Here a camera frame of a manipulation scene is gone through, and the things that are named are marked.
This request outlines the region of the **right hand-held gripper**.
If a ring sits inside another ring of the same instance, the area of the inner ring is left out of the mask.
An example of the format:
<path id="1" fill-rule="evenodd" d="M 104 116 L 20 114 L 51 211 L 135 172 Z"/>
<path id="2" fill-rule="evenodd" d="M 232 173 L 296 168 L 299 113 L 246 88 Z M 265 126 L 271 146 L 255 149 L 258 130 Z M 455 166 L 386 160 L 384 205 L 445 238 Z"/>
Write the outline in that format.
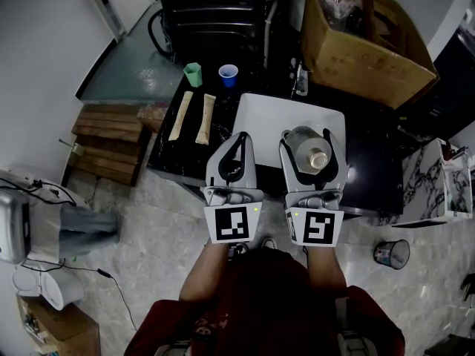
<path id="1" fill-rule="evenodd" d="M 291 241 L 306 247 L 336 247 L 344 212 L 339 209 L 348 166 L 346 150 L 335 135 L 323 130 L 323 138 L 330 144 L 332 155 L 326 167 L 318 174 L 321 187 L 326 191 L 315 191 L 313 178 L 299 180 L 300 172 L 286 138 L 285 130 L 279 142 L 279 155 L 287 187 L 285 213 Z"/>

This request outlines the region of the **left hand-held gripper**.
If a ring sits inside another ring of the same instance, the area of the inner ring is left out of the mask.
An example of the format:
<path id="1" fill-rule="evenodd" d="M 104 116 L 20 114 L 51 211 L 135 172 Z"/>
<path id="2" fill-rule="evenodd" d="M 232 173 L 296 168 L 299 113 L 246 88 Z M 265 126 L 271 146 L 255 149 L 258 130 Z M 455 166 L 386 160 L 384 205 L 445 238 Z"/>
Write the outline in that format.
<path id="1" fill-rule="evenodd" d="M 252 138 L 242 131 L 227 139 L 206 166 L 204 208 L 214 244 L 253 241 L 264 194 L 257 188 Z"/>

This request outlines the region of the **small glass jar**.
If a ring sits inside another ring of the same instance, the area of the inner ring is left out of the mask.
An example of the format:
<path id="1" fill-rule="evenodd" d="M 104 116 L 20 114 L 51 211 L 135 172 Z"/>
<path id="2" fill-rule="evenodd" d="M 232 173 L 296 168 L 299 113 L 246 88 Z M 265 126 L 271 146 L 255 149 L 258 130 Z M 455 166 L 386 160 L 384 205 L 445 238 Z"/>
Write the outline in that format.
<path id="1" fill-rule="evenodd" d="M 318 174 L 329 164 L 333 150 L 330 143 L 307 126 L 299 126 L 283 135 L 298 170 L 306 174 Z"/>

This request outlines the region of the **person's right forearm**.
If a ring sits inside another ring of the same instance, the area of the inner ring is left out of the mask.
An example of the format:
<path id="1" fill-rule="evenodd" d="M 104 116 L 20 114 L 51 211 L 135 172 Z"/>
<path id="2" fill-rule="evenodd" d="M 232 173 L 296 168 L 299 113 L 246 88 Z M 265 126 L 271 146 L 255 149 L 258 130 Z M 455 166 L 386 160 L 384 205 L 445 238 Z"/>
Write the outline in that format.
<path id="1" fill-rule="evenodd" d="M 347 281 L 333 247 L 308 247 L 307 271 L 317 295 L 334 298 L 347 296 Z"/>

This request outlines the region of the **person's left forearm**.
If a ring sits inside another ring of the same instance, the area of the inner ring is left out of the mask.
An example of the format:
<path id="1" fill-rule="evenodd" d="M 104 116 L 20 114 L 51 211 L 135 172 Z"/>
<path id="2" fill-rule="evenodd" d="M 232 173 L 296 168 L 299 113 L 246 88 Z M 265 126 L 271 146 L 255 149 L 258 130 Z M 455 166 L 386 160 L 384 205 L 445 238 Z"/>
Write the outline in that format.
<path id="1" fill-rule="evenodd" d="M 226 269 L 228 254 L 228 244 L 207 242 L 180 290 L 179 300 L 187 302 L 211 300 Z"/>

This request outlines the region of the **white sink basin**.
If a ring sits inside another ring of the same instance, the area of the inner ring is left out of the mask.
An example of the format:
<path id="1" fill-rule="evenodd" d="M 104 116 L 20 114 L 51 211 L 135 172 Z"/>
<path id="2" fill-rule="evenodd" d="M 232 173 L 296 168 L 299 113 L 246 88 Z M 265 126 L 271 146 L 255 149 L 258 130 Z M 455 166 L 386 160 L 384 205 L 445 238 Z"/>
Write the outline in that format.
<path id="1" fill-rule="evenodd" d="M 244 93 L 240 97 L 232 133 L 251 136 L 255 164 L 280 168 L 278 151 L 281 134 L 298 126 L 307 126 L 323 134 L 330 130 L 342 148 L 346 148 L 344 114 L 316 105 L 272 96 Z"/>

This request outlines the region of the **beige tube packet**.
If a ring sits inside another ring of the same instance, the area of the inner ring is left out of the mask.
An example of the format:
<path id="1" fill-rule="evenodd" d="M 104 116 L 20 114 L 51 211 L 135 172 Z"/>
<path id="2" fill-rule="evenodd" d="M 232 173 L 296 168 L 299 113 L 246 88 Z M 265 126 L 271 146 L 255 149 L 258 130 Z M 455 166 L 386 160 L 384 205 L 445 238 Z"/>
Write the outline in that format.
<path id="1" fill-rule="evenodd" d="M 212 114 L 216 97 L 207 93 L 203 96 L 203 116 L 195 142 L 200 145 L 209 144 Z"/>
<path id="2" fill-rule="evenodd" d="M 181 100 L 180 107 L 179 107 L 179 110 L 177 112 L 177 117 L 175 119 L 173 128 L 171 129 L 171 133 L 168 137 L 169 141 L 174 141 L 174 140 L 177 140 L 179 138 L 180 131 L 181 131 L 181 128 L 182 128 L 182 125 L 183 125 L 183 120 L 185 118 L 186 111 L 189 107 L 189 103 L 190 103 L 192 97 L 193 97 L 193 92 L 192 91 L 187 90 L 183 94 L 183 98 Z"/>

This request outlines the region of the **blue plastic cup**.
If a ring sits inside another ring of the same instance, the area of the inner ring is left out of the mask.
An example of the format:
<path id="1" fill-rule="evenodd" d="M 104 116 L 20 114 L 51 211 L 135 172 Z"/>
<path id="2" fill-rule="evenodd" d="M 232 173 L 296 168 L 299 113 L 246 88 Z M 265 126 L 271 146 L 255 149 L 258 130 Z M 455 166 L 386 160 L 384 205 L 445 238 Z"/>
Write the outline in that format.
<path id="1" fill-rule="evenodd" d="M 232 64 L 222 65 L 218 70 L 219 76 L 226 88 L 233 88 L 237 84 L 238 67 Z"/>

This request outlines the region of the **green plastic cup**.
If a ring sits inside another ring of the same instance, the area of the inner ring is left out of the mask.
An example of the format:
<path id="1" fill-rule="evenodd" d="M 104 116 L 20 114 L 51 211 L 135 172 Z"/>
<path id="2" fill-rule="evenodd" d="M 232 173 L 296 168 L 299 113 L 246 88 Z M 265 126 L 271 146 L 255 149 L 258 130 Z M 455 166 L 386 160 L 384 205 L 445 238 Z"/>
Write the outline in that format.
<path id="1" fill-rule="evenodd" d="M 188 63 L 183 72 L 193 88 L 198 88 L 203 83 L 202 68 L 197 62 Z"/>

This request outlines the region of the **wooden plank pallet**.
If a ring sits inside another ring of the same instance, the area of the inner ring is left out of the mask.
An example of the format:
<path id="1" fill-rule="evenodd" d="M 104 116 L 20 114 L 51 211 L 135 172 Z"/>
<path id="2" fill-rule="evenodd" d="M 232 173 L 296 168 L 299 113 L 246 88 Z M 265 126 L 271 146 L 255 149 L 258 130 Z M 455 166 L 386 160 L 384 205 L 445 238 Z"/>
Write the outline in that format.
<path id="1" fill-rule="evenodd" d="M 79 153 L 68 166 L 126 186 L 135 186 L 151 138 L 138 119 L 142 105 L 85 104 L 72 128 Z"/>

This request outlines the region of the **black louvred cabinet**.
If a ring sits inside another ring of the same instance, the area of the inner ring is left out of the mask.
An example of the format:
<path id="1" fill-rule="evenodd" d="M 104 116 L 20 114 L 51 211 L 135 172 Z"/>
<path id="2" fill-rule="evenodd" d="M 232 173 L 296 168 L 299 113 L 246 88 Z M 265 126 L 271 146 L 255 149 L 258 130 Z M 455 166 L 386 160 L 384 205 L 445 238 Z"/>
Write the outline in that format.
<path id="1" fill-rule="evenodd" d="M 277 0 L 160 0 L 171 49 L 183 63 L 261 66 Z"/>

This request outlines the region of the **plastic jug with red cap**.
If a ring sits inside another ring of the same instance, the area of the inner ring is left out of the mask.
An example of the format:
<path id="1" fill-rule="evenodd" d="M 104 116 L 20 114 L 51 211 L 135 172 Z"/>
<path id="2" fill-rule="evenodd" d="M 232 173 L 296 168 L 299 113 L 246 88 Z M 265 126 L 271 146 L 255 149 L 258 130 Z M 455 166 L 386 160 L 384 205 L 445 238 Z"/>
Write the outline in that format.
<path id="1" fill-rule="evenodd" d="M 362 0 L 319 0 L 319 2 L 333 30 L 361 35 L 364 16 Z"/>

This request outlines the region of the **small cardboard box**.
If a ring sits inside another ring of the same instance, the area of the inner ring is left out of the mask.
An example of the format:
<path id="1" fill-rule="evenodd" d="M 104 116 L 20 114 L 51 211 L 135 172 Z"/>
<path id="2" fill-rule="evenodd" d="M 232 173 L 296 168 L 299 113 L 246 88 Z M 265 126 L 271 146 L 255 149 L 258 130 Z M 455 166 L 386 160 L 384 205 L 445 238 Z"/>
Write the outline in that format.
<path id="1" fill-rule="evenodd" d="M 42 356 L 101 356 L 99 324 L 74 304 L 57 311 L 42 297 L 17 297 L 24 330 Z"/>

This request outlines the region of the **silver round-faced appliance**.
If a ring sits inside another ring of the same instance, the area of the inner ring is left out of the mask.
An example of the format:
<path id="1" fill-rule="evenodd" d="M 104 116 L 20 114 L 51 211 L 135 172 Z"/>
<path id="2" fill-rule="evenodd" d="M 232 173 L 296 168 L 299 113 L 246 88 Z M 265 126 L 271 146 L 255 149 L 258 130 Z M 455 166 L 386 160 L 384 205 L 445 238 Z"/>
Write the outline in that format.
<path id="1" fill-rule="evenodd" d="M 18 191 L 0 188 L 0 261 L 17 265 L 30 253 L 30 205 Z"/>

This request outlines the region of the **grey pedestal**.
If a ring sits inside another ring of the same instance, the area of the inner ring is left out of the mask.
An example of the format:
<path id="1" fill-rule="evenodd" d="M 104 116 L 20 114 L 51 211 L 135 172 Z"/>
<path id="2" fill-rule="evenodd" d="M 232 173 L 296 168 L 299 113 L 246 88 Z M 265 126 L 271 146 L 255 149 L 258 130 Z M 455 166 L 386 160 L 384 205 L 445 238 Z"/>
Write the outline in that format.
<path id="1" fill-rule="evenodd" d="M 57 263 L 119 241 L 115 213 L 97 212 L 71 190 L 18 168 L 0 169 L 0 188 L 18 191 L 30 205 L 26 260 Z"/>

